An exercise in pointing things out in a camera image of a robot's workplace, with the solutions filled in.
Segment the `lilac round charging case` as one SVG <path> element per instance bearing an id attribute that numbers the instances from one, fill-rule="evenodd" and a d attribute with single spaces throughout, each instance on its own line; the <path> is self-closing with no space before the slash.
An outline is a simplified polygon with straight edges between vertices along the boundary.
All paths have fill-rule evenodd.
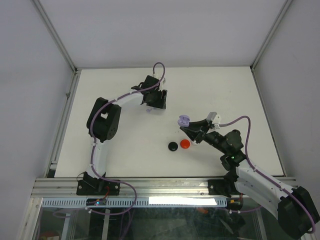
<path id="1" fill-rule="evenodd" d="M 177 121 L 177 124 L 180 127 L 189 127 L 190 125 L 190 117 L 188 115 L 180 115 Z"/>

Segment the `orange round charging case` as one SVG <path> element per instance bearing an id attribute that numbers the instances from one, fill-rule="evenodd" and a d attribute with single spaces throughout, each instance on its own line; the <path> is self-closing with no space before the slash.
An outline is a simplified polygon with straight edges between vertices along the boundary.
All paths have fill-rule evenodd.
<path id="1" fill-rule="evenodd" d="M 191 146 L 191 142 L 188 140 L 188 139 L 182 139 L 180 141 L 180 146 L 183 148 L 183 149 L 188 149 L 190 146 Z"/>

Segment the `black round charging case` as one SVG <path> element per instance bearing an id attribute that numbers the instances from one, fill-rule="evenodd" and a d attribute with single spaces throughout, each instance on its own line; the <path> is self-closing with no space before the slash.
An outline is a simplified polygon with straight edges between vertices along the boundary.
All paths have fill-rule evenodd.
<path id="1" fill-rule="evenodd" d="M 168 144 L 168 149 L 172 152 L 175 152 L 177 149 L 178 149 L 178 144 L 174 141 L 171 141 L 169 144 Z"/>

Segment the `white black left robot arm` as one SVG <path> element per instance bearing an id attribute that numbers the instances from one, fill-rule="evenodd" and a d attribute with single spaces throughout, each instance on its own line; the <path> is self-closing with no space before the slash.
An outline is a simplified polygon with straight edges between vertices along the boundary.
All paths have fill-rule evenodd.
<path id="1" fill-rule="evenodd" d="M 164 76 L 156 78 L 154 74 L 147 75 L 143 82 L 122 96 L 113 100 L 103 97 L 96 99 L 86 123 L 92 139 L 92 150 L 89 167 L 83 174 L 83 181 L 93 194 L 100 194 L 105 188 L 102 177 L 106 176 L 108 145 L 118 131 L 122 111 L 143 104 L 166 109 L 167 90 L 161 89 L 164 81 Z"/>

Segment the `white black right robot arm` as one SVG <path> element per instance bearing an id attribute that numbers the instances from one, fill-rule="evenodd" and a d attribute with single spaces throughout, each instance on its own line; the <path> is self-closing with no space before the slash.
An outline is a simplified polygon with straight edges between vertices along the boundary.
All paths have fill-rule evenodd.
<path id="1" fill-rule="evenodd" d="M 195 122 L 187 115 L 181 115 L 177 123 L 192 142 L 206 142 L 222 153 L 220 161 L 227 173 L 223 184 L 216 188 L 217 192 L 226 197 L 237 191 L 249 196 L 268 210 L 282 230 L 295 240 L 313 234 L 320 215 L 310 193 L 302 186 L 294 188 L 261 170 L 249 158 L 248 141 L 242 141 L 239 130 L 225 135 L 218 133 L 218 129 L 238 121 L 221 123 L 220 116 L 212 112 L 204 120 Z"/>

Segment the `left aluminium frame post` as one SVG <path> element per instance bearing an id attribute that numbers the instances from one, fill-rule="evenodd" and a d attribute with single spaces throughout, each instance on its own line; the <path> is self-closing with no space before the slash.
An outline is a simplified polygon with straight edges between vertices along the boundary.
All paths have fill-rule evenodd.
<path id="1" fill-rule="evenodd" d="M 74 61 L 72 60 L 70 54 L 68 53 L 65 45 L 62 42 L 56 28 L 54 27 L 47 11 L 45 10 L 43 4 L 40 0 L 31 0 L 35 10 L 37 11 L 39 17 L 41 18 L 44 26 L 46 27 L 48 33 L 50 34 L 51 38 L 53 39 L 55 45 L 57 46 L 59 52 L 61 53 L 63 59 L 67 63 L 68 67 L 71 69 L 72 73 L 76 74 L 78 68 L 76 67 Z"/>

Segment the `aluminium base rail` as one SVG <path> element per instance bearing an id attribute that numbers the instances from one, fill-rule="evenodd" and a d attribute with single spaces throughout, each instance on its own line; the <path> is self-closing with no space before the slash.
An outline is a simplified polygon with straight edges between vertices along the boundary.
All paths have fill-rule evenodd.
<path id="1" fill-rule="evenodd" d="M 118 197 L 139 198 L 150 196 L 207 197 L 209 182 L 222 182 L 222 177 L 129 177 L 122 178 L 113 189 Z M 82 182 L 82 178 L 37 178 L 31 196 L 36 198 L 67 198 L 90 196 L 94 189 Z"/>

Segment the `aluminium corner frame post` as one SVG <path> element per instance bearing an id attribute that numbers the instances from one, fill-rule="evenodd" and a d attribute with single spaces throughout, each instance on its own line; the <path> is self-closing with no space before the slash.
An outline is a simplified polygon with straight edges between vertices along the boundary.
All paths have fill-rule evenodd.
<path id="1" fill-rule="evenodd" d="M 263 57 L 265 51 L 267 50 L 269 44 L 271 43 L 277 29 L 279 28 L 280 24 L 282 23 L 284 17 L 286 16 L 289 8 L 291 7 L 293 0 L 285 0 L 282 7 L 280 8 L 279 13 L 277 14 L 270 30 L 268 31 L 257 55 L 255 56 L 252 64 L 250 65 L 250 69 L 252 72 L 255 71 L 258 63 L 260 62 L 261 58 Z"/>

